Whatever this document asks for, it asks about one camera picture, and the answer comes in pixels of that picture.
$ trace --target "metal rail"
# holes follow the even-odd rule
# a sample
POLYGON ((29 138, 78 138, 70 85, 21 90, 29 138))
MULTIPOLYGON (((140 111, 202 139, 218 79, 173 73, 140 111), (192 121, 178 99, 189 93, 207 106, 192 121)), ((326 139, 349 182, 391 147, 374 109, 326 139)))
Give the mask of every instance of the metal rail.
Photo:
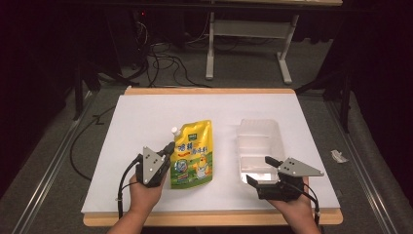
POLYGON ((350 151, 350 157, 352 158, 353 165, 355 166, 356 176, 358 177, 361 187, 364 190, 364 193, 367 197, 368 202, 370 203, 373 213, 376 215, 376 218, 380 224, 380 227, 383 230, 383 233, 396 234, 398 233, 395 229, 394 223, 392 222, 389 212, 387 211, 383 198, 377 190, 374 182, 372 181, 370 175, 367 172, 367 169, 364 166, 364 163, 361 159, 361 156, 358 154, 357 149, 350 137, 349 134, 345 132, 342 128, 342 125, 339 121, 339 113, 332 101, 326 102, 326 107, 330 114, 333 116, 335 124, 338 126, 340 133, 347 144, 347 147, 350 151))
POLYGON ((70 146, 70 143, 73 140, 73 137, 78 129, 82 119, 85 116, 86 111, 90 107, 91 103, 93 102, 95 95, 92 92, 88 92, 85 96, 85 101, 87 102, 86 108, 79 116, 79 118, 73 121, 72 125, 70 126, 69 130, 67 131, 66 135, 61 142, 55 157, 53 158, 51 164, 47 168, 45 174, 43 175, 42 180, 40 181, 39 185, 37 186, 33 196, 31 197, 30 201, 28 202, 23 214, 21 215, 18 223, 15 226, 15 229, 12 233, 27 233, 34 218, 36 217, 38 211, 40 210, 46 196, 51 189, 53 182, 61 168, 61 165, 64 162, 66 150, 70 146))

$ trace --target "hand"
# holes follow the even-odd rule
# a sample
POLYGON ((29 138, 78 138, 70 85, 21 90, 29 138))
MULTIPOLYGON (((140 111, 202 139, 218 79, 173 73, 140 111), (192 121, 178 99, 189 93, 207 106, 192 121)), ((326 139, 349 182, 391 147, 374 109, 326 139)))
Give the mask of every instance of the hand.
POLYGON ((131 206, 129 212, 149 215, 161 199, 165 179, 166 176, 162 179, 160 186, 147 188, 143 184, 138 183, 136 175, 133 175, 130 178, 131 206))
MULTIPOLYGON (((303 181, 309 184, 309 179, 305 176, 303 181)), ((308 187, 304 186, 304 191, 308 193, 308 187)), ((301 195, 297 200, 284 202, 268 200, 277 210, 282 213, 285 221, 291 226, 296 234, 319 233, 313 218, 313 209, 308 197, 301 195)))
POLYGON ((115 223, 108 233, 140 233, 146 218, 151 214, 159 199, 161 199, 165 179, 166 176, 162 179, 160 186, 147 188, 143 184, 138 183, 136 175, 133 175, 130 179, 130 209, 115 223))

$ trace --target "transparent plastic box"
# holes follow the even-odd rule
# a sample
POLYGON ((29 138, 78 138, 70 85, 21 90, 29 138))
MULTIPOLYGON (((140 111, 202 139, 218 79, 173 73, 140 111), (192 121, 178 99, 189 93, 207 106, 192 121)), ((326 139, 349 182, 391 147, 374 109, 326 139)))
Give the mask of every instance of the transparent plastic box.
POLYGON ((241 179, 278 181, 278 170, 265 163, 265 156, 285 160, 279 124, 272 119, 243 119, 237 130, 241 179))

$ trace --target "gray carpet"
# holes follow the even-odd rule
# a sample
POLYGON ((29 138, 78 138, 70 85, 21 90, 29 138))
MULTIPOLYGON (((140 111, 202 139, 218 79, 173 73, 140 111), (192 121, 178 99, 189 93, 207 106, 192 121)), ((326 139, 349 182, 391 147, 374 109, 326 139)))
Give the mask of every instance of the gray carpet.
MULTIPOLYGON (((188 70, 188 77, 196 83, 207 84, 212 87, 246 87, 246 88, 298 88, 312 81, 319 70, 322 60, 329 48, 329 43, 311 45, 308 41, 293 43, 287 56, 287 64, 291 73, 293 84, 286 86, 282 82, 280 69, 275 61, 274 47, 281 44, 274 41, 270 44, 254 45, 255 41, 242 43, 232 51, 217 51, 215 59, 215 75, 213 81, 206 81, 206 48, 187 47, 185 51, 157 48, 157 55, 161 52, 178 56, 182 59, 188 70)), ((231 48, 229 44, 218 44, 219 49, 231 48)), ((154 77, 156 69, 152 67, 154 62, 150 58, 150 77, 154 77)), ((176 80, 181 84, 189 84, 185 81, 182 67, 173 75, 175 67, 170 65, 170 60, 160 61, 156 86, 177 86, 176 80)), ((127 67, 126 73, 132 73, 127 67)), ((136 79, 144 87, 149 84, 145 76, 136 79)), ((92 104, 79 125, 78 133, 93 119, 93 115, 100 114, 112 105, 125 89, 124 86, 115 83, 102 82, 102 89, 91 98, 92 104)), ((386 169, 380 163, 380 154, 369 137, 368 129, 363 124, 362 117, 357 110, 357 102, 353 100, 349 135, 343 135, 336 124, 336 116, 328 107, 329 103, 322 100, 320 91, 310 91, 299 97, 304 114, 313 134, 321 159, 328 171, 332 185, 337 192, 338 200, 342 207, 344 222, 340 225, 325 226, 325 233, 393 233, 383 230, 382 224, 371 207, 369 197, 366 195, 362 179, 357 175, 357 162, 351 157, 353 149, 346 142, 346 137, 351 137, 360 154, 366 155, 370 161, 380 164, 377 167, 386 169), (351 161, 346 164, 337 164, 330 156, 330 151, 337 149, 343 152, 351 161)), ((103 125, 91 125, 87 128, 73 150, 73 159, 79 171, 87 176, 92 176, 94 167, 105 139, 113 111, 100 118, 103 125)), ((43 174, 54 158, 58 147, 73 124, 74 96, 67 99, 67 106, 45 131, 31 157, 19 172, 15 181, 0 202, 0 233, 11 233, 17 225, 21 214, 35 192, 43 174)), ((64 161, 50 188, 37 215, 29 225, 28 233, 104 233, 107 228, 90 228, 83 224, 81 209, 90 183, 78 176, 72 169, 69 150, 65 151, 64 161)), ((374 184, 384 187, 383 183, 391 184, 393 193, 386 189, 379 189, 380 194, 390 197, 389 209, 392 216, 398 219, 399 233, 408 233, 413 228, 405 220, 412 217, 411 209, 406 210, 402 194, 390 172, 383 172, 385 178, 378 177, 374 184)), ((230 227, 230 228, 145 228, 143 233, 289 233, 288 228, 278 227, 230 227)))

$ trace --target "trash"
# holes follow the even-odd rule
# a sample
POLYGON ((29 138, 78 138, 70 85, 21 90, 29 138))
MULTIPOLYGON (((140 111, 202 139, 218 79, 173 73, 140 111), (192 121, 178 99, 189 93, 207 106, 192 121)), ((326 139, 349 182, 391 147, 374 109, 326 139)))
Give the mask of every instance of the trash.
POLYGON ((339 152, 335 149, 331 151, 331 156, 333 157, 333 159, 337 163, 346 163, 346 162, 348 162, 349 160, 347 158, 343 157, 341 154, 342 154, 341 152, 339 152))

